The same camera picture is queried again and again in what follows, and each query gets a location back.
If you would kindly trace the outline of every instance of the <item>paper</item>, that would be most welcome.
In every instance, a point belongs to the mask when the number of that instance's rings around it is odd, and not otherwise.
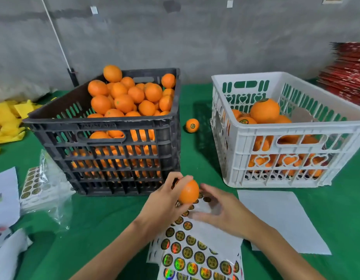
[[[0,173],[0,226],[10,227],[18,219],[18,180],[15,167],[13,167]]]
[[[292,192],[238,190],[239,200],[301,254],[331,252]]]

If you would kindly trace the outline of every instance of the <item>green table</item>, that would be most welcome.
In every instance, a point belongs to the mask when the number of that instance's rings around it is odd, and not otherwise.
[[[181,123],[200,121],[195,134],[182,131],[181,172],[237,194],[221,179],[212,138],[212,85],[182,88]],[[20,188],[28,168],[39,164],[42,146],[27,132],[23,141],[2,145],[0,172],[17,165]],[[295,188],[309,218],[332,251],[332,256],[304,255],[327,279],[360,279],[360,150],[333,181],[321,188]],[[34,244],[20,256],[17,280],[64,280],[71,277],[94,255],[107,246],[137,216],[146,197],[72,197],[70,230],[59,231],[45,212],[27,214],[14,225],[25,228]],[[126,266],[119,279],[156,279],[158,266],[146,263],[143,249]],[[249,242],[242,246],[246,280],[280,279],[261,252],[252,252]]]

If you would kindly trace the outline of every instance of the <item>gray concrete wall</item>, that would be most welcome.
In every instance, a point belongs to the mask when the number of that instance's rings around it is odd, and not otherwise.
[[[309,78],[332,61],[329,42],[360,41],[360,0],[234,0],[232,9],[175,0],[175,12],[168,0],[46,1],[80,83],[110,63],[179,67],[185,83],[270,71]],[[0,73],[72,88],[41,0],[0,0]]]

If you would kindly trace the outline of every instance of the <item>hand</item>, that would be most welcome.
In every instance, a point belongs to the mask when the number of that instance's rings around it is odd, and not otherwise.
[[[179,182],[172,189],[175,178],[178,178]],[[167,229],[191,206],[191,204],[183,204],[179,207],[175,205],[182,189],[192,179],[192,176],[183,177],[180,172],[170,172],[165,183],[150,194],[135,220],[144,226],[144,230],[147,231],[146,233],[149,235],[148,242]]]
[[[213,215],[204,212],[191,212],[189,217],[213,225],[231,235],[252,241],[268,226],[249,211],[233,194],[210,185],[201,184],[205,195],[214,196],[221,205],[221,213]]]

